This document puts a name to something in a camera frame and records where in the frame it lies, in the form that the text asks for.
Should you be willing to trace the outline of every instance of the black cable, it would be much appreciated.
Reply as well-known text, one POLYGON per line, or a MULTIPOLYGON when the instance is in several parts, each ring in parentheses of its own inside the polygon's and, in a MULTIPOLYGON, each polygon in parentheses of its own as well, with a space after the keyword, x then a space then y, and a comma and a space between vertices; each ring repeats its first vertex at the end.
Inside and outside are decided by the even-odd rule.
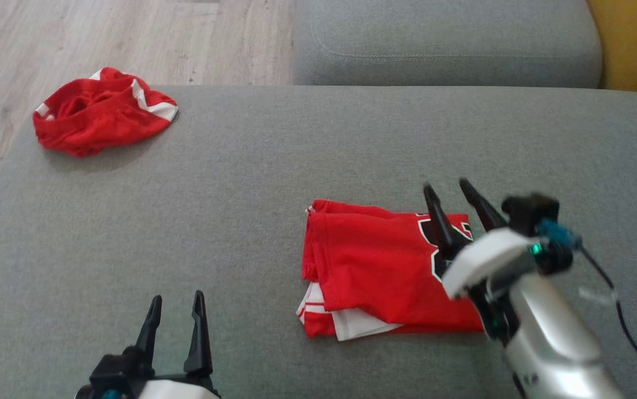
POLYGON ((602 276, 602 278, 607 283, 609 288, 611 288, 612 291, 614 292, 614 300, 615 300, 615 303, 617 304, 617 315, 619 316, 619 324, 621 324, 621 329, 624 331, 624 335, 626 336, 629 343, 631 344, 631 346, 637 353, 636 341, 634 341, 633 336, 631 336, 631 333, 628 330, 628 327, 626 326, 626 321, 624 321, 624 315, 621 310, 621 303, 617 296, 617 290, 614 288, 614 283, 612 283, 612 279, 609 278, 607 273, 604 272, 604 269, 602 269, 602 266, 600 266, 599 263, 597 263, 597 261, 594 260, 594 258, 592 258, 592 255, 590 255, 589 252, 587 252, 587 250, 584 249, 584 247, 581 249, 581 251, 582 251, 582 255, 584 255, 584 257, 587 258, 587 260, 592 264, 592 266, 597 271, 597 273, 599 273, 599 275, 602 276))

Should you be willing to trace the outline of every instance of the gray fabric surface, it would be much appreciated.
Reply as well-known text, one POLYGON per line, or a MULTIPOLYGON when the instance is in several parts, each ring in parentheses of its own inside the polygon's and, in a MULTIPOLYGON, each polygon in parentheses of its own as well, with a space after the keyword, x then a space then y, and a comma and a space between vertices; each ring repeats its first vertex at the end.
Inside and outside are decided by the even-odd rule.
MULTIPOLYGON (((478 334, 305 338, 294 310, 304 208, 317 197, 423 212, 539 190, 618 284, 637 337, 637 94, 534 88, 161 88, 161 136, 78 160, 27 127, 0 174, 0 397, 72 397, 105 353, 133 343, 164 295, 159 373, 180 371, 204 290, 225 399, 516 397, 478 334)), ((637 397, 637 359, 577 258, 556 278, 637 397)))
POLYGON ((297 84, 595 88, 585 0, 299 0, 297 84))

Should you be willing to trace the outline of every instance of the gray ottoman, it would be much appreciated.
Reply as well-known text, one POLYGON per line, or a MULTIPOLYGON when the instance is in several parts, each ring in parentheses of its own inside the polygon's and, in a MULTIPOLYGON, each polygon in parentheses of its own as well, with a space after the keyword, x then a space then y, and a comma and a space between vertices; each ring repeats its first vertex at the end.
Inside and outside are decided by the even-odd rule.
POLYGON ((595 88, 585 0, 299 0, 296 84, 595 88))
MULTIPOLYGON (((304 209, 317 197, 448 212, 539 190, 618 285, 637 337, 637 93, 535 88, 161 88, 180 113, 162 135, 78 160, 27 127, 0 175, 0 397, 73 397, 105 353, 133 343, 164 296, 156 366, 188 354, 206 295, 225 399, 518 397, 481 334, 308 340, 294 311, 304 209)), ((483 233, 472 223, 476 235, 483 233)), ((430 262, 425 260, 425 267, 430 262)), ((554 279, 637 398, 637 357, 577 258, 554 279)))

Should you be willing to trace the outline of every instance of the gray cushion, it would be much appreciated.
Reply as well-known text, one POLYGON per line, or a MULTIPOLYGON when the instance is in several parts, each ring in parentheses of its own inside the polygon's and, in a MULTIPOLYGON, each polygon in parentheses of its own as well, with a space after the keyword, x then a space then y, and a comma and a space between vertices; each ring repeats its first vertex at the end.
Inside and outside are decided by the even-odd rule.
POLYGON ((297 84, 595 88, 585 0, 299 0, 297 84))
MULTIPOLYGON (((78 160, 27 127, 0 174, 0 397, 72 397, 164 295, 157 371, 177 372, 204 290, 223 397, 517 397, 480 334, 309 341, 294 310, 317 197, 423 212, 539 190, 618 284, 637 337, 637 94, 519 88, 161 88, 162 135, 78 160)), ((556 278, 637 397, 637 359, 581 258, 556 278)))

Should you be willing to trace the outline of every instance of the red jersey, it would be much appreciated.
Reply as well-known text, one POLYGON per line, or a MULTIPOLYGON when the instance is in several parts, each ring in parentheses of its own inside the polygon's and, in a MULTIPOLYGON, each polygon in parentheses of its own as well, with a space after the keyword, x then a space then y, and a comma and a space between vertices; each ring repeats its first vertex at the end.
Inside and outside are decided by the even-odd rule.
MULTIPOLYGON (((482 330, 471 301, 451 301, 442 288, 436 269, 443 261, 429 215, 322 199, 307 211, 302 275, 318 283, 314 295, 322 300, 311 301, 310 287, 302 302, 308 313, 322 305, 338 322, 344 318, 337 311, 360 310, 405 333, 482 330)), ((448 218, 456 231, 472 239, 467 215, 448 218)))

